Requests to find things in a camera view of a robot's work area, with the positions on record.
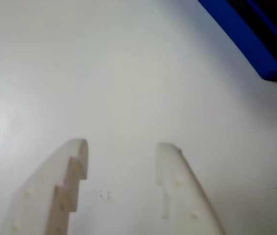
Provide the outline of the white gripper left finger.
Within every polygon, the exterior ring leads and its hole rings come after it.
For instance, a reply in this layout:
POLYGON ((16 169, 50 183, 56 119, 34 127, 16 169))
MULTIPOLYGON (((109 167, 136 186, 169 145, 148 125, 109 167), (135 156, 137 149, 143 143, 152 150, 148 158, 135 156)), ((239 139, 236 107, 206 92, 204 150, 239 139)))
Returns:
POLYGON ((12 198, 4 235, 66 235, 88 174, 88 142, 71 139, 56 149, 12 198))

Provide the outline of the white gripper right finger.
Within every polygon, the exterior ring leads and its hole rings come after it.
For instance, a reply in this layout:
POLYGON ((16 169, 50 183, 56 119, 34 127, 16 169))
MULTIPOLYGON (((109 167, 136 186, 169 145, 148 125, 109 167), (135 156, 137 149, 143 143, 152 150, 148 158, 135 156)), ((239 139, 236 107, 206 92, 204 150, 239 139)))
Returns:
POLYGON ((172 235, 223 235, 224 228, 182 150, 161 142, 156 183, 162 189, 162 218, 172 235))

